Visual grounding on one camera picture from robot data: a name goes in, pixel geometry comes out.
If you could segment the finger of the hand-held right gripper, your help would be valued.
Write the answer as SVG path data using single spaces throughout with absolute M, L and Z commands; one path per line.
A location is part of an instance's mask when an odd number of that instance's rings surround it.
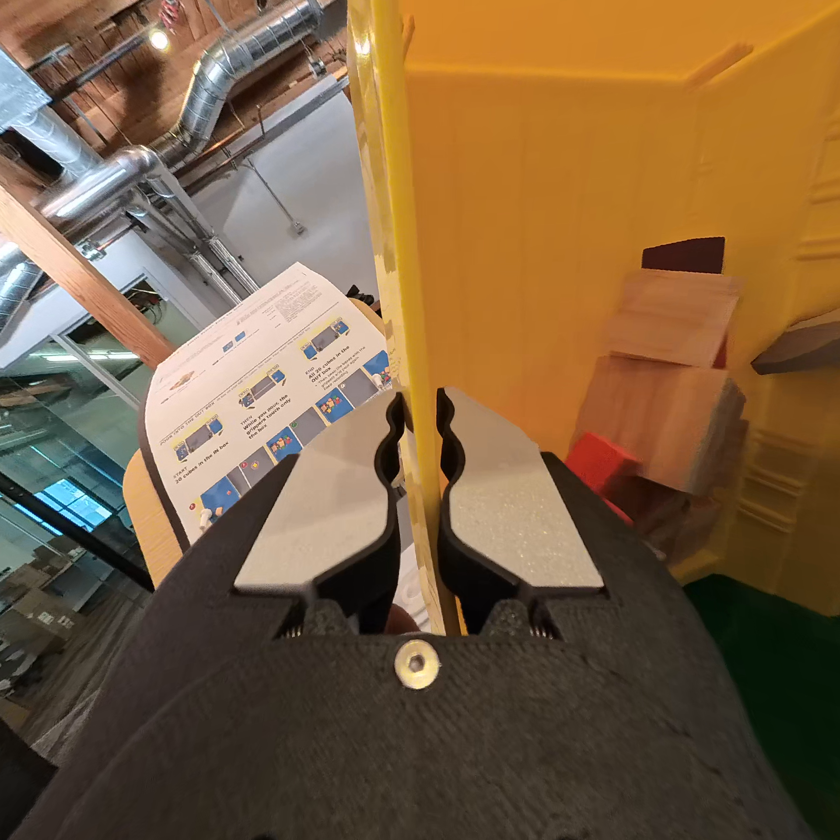
M 839 311 L 801 320 L 752 360 L 759 375 L 813 371 L 839 365 Z

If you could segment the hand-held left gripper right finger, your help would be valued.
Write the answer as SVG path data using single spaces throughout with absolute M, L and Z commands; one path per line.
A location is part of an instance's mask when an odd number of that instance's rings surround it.
M 437 390 L 438 558 L 459 599 L 593 593 L 604 581 L 539 446 L 453 386 Z

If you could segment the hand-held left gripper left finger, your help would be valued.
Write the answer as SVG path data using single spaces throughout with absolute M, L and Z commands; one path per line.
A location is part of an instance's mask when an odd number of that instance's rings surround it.
M 234 579 L 245 595 L 338 603 L 361 616 L 396 593 L 401 392 L 380 392 L 329 426 L 297 457 Z

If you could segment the pile of wooden cubes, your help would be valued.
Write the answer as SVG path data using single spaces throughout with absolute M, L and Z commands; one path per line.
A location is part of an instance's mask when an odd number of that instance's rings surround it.
M 726 239 L 643 250 L 605 328 L 565 464 L 667 565 L 701 551 L 718 524 L 748 423 L 728 372 L 742 282 Z

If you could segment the yellow plastic box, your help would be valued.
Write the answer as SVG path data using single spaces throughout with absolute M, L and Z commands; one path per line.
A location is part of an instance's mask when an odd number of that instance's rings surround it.
M 348 2 L 350 89 L 435 631 L 435 395 L 564 455 L 623 279 L 726 239 L 749 443 L 686 562 L 838 614 L 838 368 L 759 375 L 838 307 L 838 2 Z

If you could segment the green plastic box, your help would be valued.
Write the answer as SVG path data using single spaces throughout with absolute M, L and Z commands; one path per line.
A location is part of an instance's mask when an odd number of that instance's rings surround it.
M 815 835 L 839 838 L 839 618 L 721 574 L 684 589 Z

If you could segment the wooden document stand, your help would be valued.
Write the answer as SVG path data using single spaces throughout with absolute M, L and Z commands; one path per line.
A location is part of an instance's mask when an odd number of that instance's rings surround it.
M 361 301 L 351 300 L 363 312 L 365 308 L 371 309 L 370 306 Z M 372 314 L 369 315 L 369 319 L 385 336 L 385 328 L 381 318 L 372 309 L 371 312 Z M 274 506 L 280 490 L 284 487 L 298 456 L 299 454 L 290 455 L 282 459 L 279 464 L 267 475 L 263 476 L 255 486 L 192 544 L 194 546 L 198 543 L 199 547 L 204 550 L 221 550 L 224 559 L 227 557 L 233 558 L 234 581 L 232 587 L 236 594 L 238 593 L 235 591 L 234 582 L 238 571 L 255 542 L 268 513 Z M 401 482 L 401 472 L 400 467 L 400 471 L 393 482 L 397 500 L 400 494 L 397 486 Z M 138 531 L 140 546 L 150 570 L 152 582 L 154 585 L 160 585 L 165 576 L 174 570 L 176 563 L 192 546 L 186 551 L 182 551 L 175 538 L 172 525 L 144 463 L 141 440 L 140 451 L 129 463 L 129 470 L 125 480 L 125 490 L 129 513 Z M 401 540 L 399 519 L 398 526 Z M 400 573 L 391 604 L 396 603 L 401 606 L 414 618 L 421 629 L 428 629 L 428 619 L 424 614 L 424 608 L 422 606 L 412 605 L 410 602 L 406 602 L 401 598 L 401 585 L 407 582 L 408 576 L 404 573 L 403 548 L 401 545 Z M 388 612 L 384 610 L 384 606 L 378 605 L 373 607 L 369 612 L 364 612 L 361 616 L 352 615 L 349 617 L 355 619 L 359 630 L 363 634 L 378 634 L 382 632 L 385 626 L 387 614 Z

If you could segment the printed instruction sheet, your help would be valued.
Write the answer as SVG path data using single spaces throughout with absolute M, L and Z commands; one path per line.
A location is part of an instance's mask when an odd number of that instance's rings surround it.
M 297 263 L 159 365 L 139 436 L 182 551 L 282 459 L 392 386 L 371 314 Z

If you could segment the hanging ceiling fixture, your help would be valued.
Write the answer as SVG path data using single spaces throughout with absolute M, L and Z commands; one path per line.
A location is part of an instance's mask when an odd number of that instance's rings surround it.
M 253 161 L 251 157 L 246 157 L 244 159 L 244 166 L 250 169 L 251 172 L 254 173 L 255 177 L 259 181 L 259 183 L 266 189 L 269 197 L 272 199 L 274 204 L 279 208 L 282 215 L 288 221 L 289 226 L 293 234 L 297 237 L 303 236 L 307 233 L 307 228 L 305 225 L 300 221 L 300 219 L 292 213 L 292 211 L 284 204 L 281 200 L 279 194 L 275 191 L 271 184 L 267 181 L 267 179 L 262 175 L 259 168 L 257 167 L 256 163 Z

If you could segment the stack of cardboard boxes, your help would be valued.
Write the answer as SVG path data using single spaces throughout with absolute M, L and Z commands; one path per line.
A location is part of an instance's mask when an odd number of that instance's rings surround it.
M 82 621 L 59 595 L 48 592 L 71 565 L 75 544 L 65 537 L 37 547 L 29 562 L 2 569 L 2 656 L 40 657 L 61 652 Z

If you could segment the wooden ceiling beam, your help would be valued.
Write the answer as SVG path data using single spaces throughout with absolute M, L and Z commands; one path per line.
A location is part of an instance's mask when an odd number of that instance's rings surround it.
M 169 341 L 40 212 L 22 185 L 1 180 L 2 234 L 152 370 L 175 351 Z

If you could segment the silver air duct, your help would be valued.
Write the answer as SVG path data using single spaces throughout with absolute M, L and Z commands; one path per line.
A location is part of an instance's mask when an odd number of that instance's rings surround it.
M 255 281 L 236 268 L 214 230 L 187 204 L 175 172 L 208 146 L 231 91 L 242 80 L 308 37 L 329 40 L 347 25 L 346 2 L 285 2 L 220 36 L 192 72 L 178 119 L 150 145 L 132 144 L 102 159 L 49 108 L 32 111 L 10 127 L 62 165 L 59 180 L 33 208 L 72 244 L 82 245 L 116 216 L 127 214 L 152 229 L 192 261 L 231 301 L 235 289 L 207 260 L 213 252 L 248 291 Z

